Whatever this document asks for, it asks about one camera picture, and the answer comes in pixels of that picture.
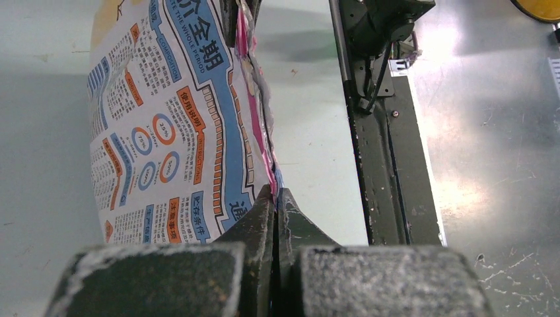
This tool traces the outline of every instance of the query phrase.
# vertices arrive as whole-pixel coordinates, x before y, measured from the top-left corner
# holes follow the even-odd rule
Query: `stainless steel surface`
[[[411,82],[449,246],[472,259],[497,316],[560,316],[552,27],[509,0],[447,0],[416,30]]]

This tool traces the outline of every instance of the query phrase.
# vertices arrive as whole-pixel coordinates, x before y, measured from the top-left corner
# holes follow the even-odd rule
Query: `packaging bag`
[[[269,93],[244,0],[235,48],[219,0],[104,0],[87,90],[107,243],[208,243],[275,177]]]

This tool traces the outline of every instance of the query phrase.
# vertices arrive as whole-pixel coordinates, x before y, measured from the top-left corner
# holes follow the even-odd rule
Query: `black metal frame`
[[[441,244],[427,163],[407,77],[371,115],[355,105],[355,60],[348,29],[364,14],[354,0],[330,0],[368,241],[371,245]]]

